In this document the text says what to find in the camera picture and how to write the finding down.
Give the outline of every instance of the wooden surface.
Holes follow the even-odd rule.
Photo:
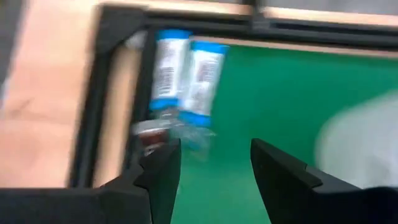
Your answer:
[[[90,40],[99,0],[28,2],[11,68],[8,96],[0,118],[0,186],[64,187],[80,118],[85,82],[90,67]],[[211,11],[248,14],[235,4],[197,1],[120,0],[148,5],[150,10]],[[332,12],[300,12],[268,8],[274,17],[346,21],[398,26],[394,16]],[[106,110],[105,132],[96,185],[118,174],[128,127],[129,103],[139,52],[119,51],[119,66]]]

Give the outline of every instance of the barcode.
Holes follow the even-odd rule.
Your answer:
[[[159,70],[159,86],[158,93],[167,94],[172,90],[173,85],[173,67],[164,67]]]
[[[170,63],[170,61],[175,57],[175,49],[173,49],[168,42],[163,43],[159,50],[162,63]]]
[[[198,88],[196,92],[192,96],[193,99],[193,106],[192,110],[193,111],[202,111],[203,110],[203,104],[205,100],[205,93],[201,88]]]
[[[216,66],[215,62],[203,62],[198,71],[198,82],[212,82]]]

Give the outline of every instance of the black frame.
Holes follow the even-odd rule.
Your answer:
[[[96,189],[0,189],[0,223],[169,224],[180,168],[173,139]]]
[[[70,187],[91,187],[95,168],[106,91],[115,49],[139,30],[148,30],[135,89],[134,109],[129,121],[150,119],[149,102],[156,51],[155,35],[160,29],[186,29],[193,35],[230,39],[278,41],[295,44],[324,45],[355,49],[398,51],[396,27],[337,24],[264,17],[260,0],[252,0],[253,14],[227,16],[155,12],[127,6],[102,5],[94,46],[86,101],[76,139],[75,159]],[[134,151],[139,150],[137,136],[129,133],[123,170],[131,166]]]
[[[360,189],[261,139],[252,139],[250,154],[272,224],[398,222],[398,189]]]

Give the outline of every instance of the green mat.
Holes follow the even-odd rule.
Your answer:
[[[183,150],[172,223],[270,223],[252,173],[251,139],[314,165],[329,118],[396,89],[396,60],[231,47],[212,112],[217,137],[206,159]]]

